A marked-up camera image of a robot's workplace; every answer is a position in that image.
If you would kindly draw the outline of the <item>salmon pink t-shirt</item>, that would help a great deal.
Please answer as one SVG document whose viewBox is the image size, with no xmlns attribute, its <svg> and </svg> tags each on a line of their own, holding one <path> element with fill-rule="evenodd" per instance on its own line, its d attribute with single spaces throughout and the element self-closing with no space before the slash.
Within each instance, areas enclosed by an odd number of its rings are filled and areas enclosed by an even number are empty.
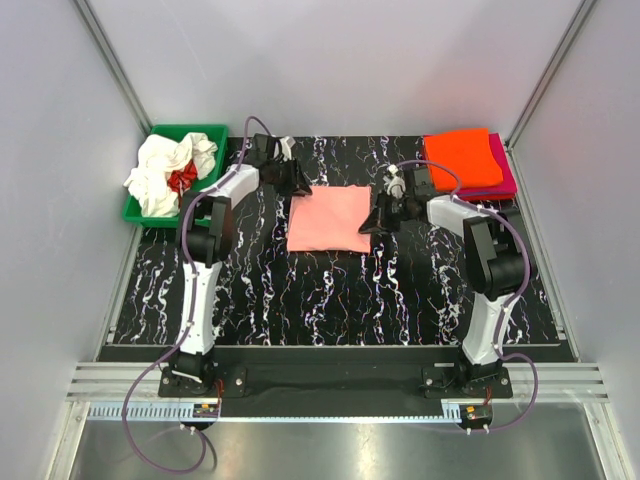
<svg viewBox="0 0 640 480">
<path fill-rule="evenodd" d="M 359 228 L 371 211 L 371 188 L 312 186 L 311 190 L 310 196 L 291 200 L 287 251 L 369 254 L 371 236 Z"/>
</svg>

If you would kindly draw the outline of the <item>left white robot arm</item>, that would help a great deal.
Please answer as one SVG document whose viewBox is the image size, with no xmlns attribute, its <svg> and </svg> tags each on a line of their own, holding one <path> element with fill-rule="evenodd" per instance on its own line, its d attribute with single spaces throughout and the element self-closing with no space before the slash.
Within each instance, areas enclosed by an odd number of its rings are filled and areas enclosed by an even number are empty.
<svg viewBox="0 0 640 480">
<path fill-rule="evenodd" d="M 176 345 L 166 358 L 164 385 L 188 389 L 196 396 L 214 388 L 214 294 L 232 250 L 233 210 L 264 185 L 283 197 L 311 194 L 293 155 L 295 144 L 289 136 L 256 134 L 251 148 L 211 187 L 186 195 L 176 232 L 184 276 L 181 324 Z"/>
</svg>

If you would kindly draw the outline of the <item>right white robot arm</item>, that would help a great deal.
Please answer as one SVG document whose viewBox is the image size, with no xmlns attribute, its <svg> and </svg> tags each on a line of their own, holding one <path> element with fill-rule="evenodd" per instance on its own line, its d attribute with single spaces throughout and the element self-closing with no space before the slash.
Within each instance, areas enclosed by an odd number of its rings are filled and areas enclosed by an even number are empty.
<svg viewBox="0 0 640 480">
<path fill-rule="evenodd" d="M 515 304 L 535 270 L 518 210 L 495 211 L 459 196 L 461 180 L 450 169 L 415 160 L 387 167 L 384 188 L 359 227 L 388 234 L 407 221 L 445 229 L 463 240 L 472 317 L 454 366 L 427 392 L 456 390 L 476 396 L 501 382 L 503 343 Z"/>
</svg>

